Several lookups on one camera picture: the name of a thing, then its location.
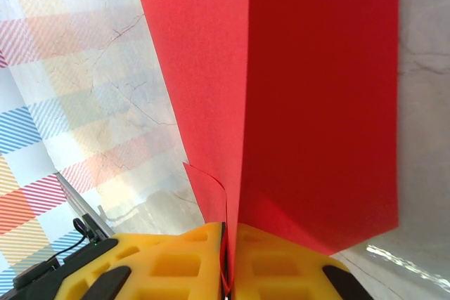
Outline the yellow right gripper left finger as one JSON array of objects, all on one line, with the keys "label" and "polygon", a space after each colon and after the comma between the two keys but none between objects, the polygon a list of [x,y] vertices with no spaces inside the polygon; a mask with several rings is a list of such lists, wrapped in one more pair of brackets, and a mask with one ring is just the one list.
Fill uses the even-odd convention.
[{"label": "yellow right gripper left finger", "polygon": [[117,234],[118,243],[62,282],[57,299],[87,299],[112,270],[130,274],[116,299],[220,299],[221,223],[207,223],[182,235]]}]

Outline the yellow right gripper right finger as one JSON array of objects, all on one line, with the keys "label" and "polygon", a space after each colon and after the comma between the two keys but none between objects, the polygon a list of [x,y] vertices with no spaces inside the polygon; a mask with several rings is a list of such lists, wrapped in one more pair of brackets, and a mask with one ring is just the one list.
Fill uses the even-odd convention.
[{"label": "yellow right gripper right finger", "polygon": [[238,225],[232,299],[372,299],[340,261]]}]

